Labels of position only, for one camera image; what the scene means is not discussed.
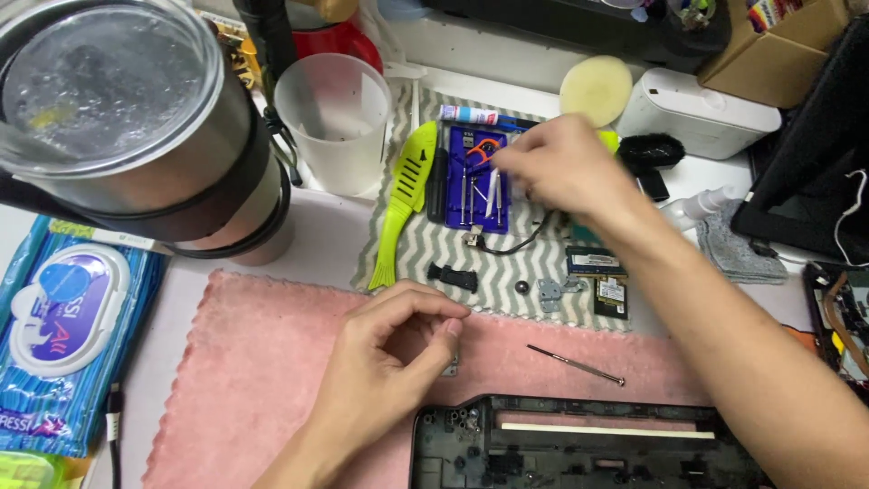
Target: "translucent plastic cup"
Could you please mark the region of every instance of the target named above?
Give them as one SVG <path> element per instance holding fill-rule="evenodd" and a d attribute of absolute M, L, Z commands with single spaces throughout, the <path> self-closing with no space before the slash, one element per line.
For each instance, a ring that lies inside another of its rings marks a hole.
<path fill-rule="evenodd" d="M 335 53 L 297 61 L 275 87 L 275 108 L 300 157 L 323 189 L 344 196 L 380 181 L 390 98 L 371 65 Z"/>

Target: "zigzag patterned cloth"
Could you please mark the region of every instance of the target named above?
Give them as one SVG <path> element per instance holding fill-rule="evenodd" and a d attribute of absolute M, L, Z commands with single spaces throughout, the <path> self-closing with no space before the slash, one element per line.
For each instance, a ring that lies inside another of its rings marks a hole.
<path fill-rule="evenodd" d="M 370 240 L 362 249 L 359 264 L 351 286 L 357 291 L 368 291 L 368 283 L 374 273 L 377 260 L 378 233 L 386 213 L 392 181 L 392 168 L 401 153 L 401 147 L 410 135 L 410 84 L 396 85 L 393 88 L 396 101 L 393 130 L 388 141 L 386 161 L 380 193 L 375 201 L 374 216 L 368 222 Z M 420 88 L 420 113 L 422 122 L 437 117 L 442 104 L 464 105 L 482 109 L 494 109 L 501 114 L 531 120 L 540 117 L 516 111 L 507 111 L 490 105 L 479 104 L 472 100 L 450 97 L 439 92 Z M 545 210 L 537 204 L 513 195 L 510 207 L 509 234 L 488 234 L 486 245 L 496 250 L 506 250 L 525 240 L 538 227 Z M 395 260 L 396 278 L 410 278 L 433 286 L 451 299 L 473 307 L 477 311 L 491 311 L 512 317 L 545 320 L 595 330 L 629 332 L 630 324 L 619 319 L 596 316 L 593 313 L 594 294 L 591 287 L 577 293 L 566 293 L 560 301 L 560 311 L 545 313 L 540 307 L 537 286 L 539 278 L 551 278 L 564 284 L 567 279 L 567 245 L 584 245 L 569 239 L 569 218 L 556 212 L 549 221 L 547 229 L 532 244 L 513 255 L 495 256 L 465 246 L 461 241 L 463 230 L 449 229 L 428 221 L 425 211 L 414 214 L 408 219 L 398 241 Z M 428 265 L 450 265 L 454 270 L 477 272 L 478 290 L 470 291 L 440 281 L 427 279 Z M 514 289 L 519 280 L 531 285 L 526 295 Z"/>

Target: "white plastic box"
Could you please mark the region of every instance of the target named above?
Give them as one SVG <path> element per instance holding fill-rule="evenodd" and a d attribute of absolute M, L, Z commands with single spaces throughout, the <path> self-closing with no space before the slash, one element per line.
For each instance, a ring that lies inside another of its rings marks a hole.
<path fill-rule="evenodd" d="M 690 155 L 724 159 L 781 126 L 779 110 L 697 84 L 697 77 L 652 68 L 613 122 L 621 137 L 663 132 Z"/>

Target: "pink microfiber cloth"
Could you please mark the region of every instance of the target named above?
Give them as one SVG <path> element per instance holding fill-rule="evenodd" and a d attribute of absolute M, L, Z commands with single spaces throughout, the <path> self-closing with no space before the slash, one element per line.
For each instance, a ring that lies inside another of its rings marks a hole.
<path fill-rule="evenodd" d="M 259 477 L 314 403 L 342 314 L 368 297 L 316 285 L 215 271 L 143 476 L 146 488 L 243 488 Z M 526 343 L 624 377 L 624 387 L 533 352 Z M 418 333 L 390 339 L 412 358 Z M 428 404 L 483 393 L 710 405 L 663 338 L 590 332 L 475 314 L 465 321 L 459 373 Z M 407 487 L 412 419 L 365 450 L 335 487 Z"/>

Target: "black monitor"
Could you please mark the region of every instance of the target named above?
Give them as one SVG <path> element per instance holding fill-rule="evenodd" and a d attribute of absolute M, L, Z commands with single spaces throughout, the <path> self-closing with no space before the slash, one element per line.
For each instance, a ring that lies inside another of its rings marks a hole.
<path fill-rule="evenodd" d="M 869 171 L 869 15 L 856 17 L 831 50 L 803 105 L 736 215 L 734 231 L 844 258 L 833 237 Z M 839 241 L 854 264 L 869 262 L 869 184 L 864 205 L 846 217 Z"/>

